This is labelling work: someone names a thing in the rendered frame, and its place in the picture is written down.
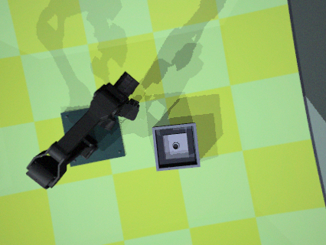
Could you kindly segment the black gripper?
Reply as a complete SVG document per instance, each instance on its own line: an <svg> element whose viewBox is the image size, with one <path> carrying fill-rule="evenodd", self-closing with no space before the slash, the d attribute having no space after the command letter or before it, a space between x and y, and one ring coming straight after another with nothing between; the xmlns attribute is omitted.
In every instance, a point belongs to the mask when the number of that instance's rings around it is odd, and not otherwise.
<svg viewBox="0 0 326 245"><path fill-rule="evenodd" d="M98 125L102 126L104 129L112 130L114 125L116 124L116 119L114 115L111 115L107 120L99 122Z"/></svg>

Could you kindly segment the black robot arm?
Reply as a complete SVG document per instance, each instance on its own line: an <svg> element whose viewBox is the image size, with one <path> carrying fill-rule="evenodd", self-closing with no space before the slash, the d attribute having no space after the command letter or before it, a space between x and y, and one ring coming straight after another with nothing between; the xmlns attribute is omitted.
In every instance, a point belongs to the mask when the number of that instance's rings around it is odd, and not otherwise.
<svg viewBox="0 0 326 245"><path fill-rule="evenodd" d="M138 85L139 82L127 72L114 86L111 83L102 85L93 94L90 108L80 120L48 150L33 157L27 165L26 175L44 189L55 186L67 171L67 165L78 155L88 159L97 150L97 141L88 133L99 122L107 120L111 115L135 120L139 112L139 101L132 98L129 100L128 97Z"/></svg>

